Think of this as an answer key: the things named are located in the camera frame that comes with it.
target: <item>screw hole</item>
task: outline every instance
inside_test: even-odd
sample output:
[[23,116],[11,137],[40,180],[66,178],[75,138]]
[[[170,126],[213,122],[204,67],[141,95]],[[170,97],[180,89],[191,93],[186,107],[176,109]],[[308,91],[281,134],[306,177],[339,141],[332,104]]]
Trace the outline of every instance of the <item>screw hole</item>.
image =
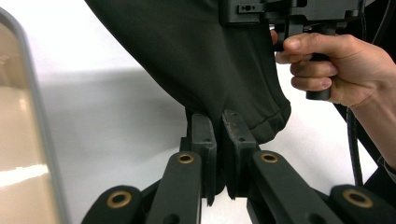
[[189,154],[182,154],[182,155],[178,156],[177,160],[180,163],[188,164],[188,163],[192,163],[194,161],[194,157]]
[[126,190],[118,190],[107,198],[107,206],[110,208],[121,208],[132,200],[132,194]]
[[277,156],[270,153],[262,154],[262,161],[266,162],[277,162]]
[[348,202],[355,204],[359,207],[362,207],[362,208],[373,207],[373,201],[369,197],[367,197],[365,194],[360,193],[359,191],[357,191],[355,189],[346,189],[343,192],[343,196]]

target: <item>black fabric cover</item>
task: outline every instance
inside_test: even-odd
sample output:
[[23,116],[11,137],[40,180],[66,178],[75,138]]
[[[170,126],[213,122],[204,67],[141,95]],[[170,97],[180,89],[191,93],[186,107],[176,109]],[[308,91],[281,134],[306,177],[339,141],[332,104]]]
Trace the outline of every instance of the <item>black fabric cover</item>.
[[86,0],[107,30],[172,97],[206,113],[240,113],[259,143],[290,116],[268,24],[224,27],[218,0]]

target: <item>black handheld device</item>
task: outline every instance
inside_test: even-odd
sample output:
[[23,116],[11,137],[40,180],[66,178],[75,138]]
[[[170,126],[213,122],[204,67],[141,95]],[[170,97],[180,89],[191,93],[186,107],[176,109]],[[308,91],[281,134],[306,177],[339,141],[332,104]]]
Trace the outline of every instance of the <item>black handheld device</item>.
[[[267,20],[275,26],[278,42],[275,51],[283,50],[283,41],[303,32],[335,35],[347,22],[359,19],[364,0],[220,0],[219,22],[222,25],[257,24]],[[314,61],[328,60],[314,54]],[[310,100],[328,100],[330,89],[308,91]]]

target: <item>white background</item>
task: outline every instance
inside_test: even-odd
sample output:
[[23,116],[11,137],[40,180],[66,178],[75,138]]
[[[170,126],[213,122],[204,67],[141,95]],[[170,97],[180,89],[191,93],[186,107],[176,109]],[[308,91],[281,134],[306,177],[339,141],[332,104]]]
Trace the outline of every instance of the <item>white background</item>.
[[[24,29],[60,166],[70,220],[79,223],[96,198],[117,185],[146,188],[161,178],[185,136],[183,107],[164,92],[95,18],[84,1],[0,0]],[[352,184],[347,126],[335,108],[290,86],[290,121],[262,145],[282,154],[308,184],[328,193]],[[375,163],[361,151],[365,178]],[[202,223],[249,223],[245,200],[220,194],[203,206]]]

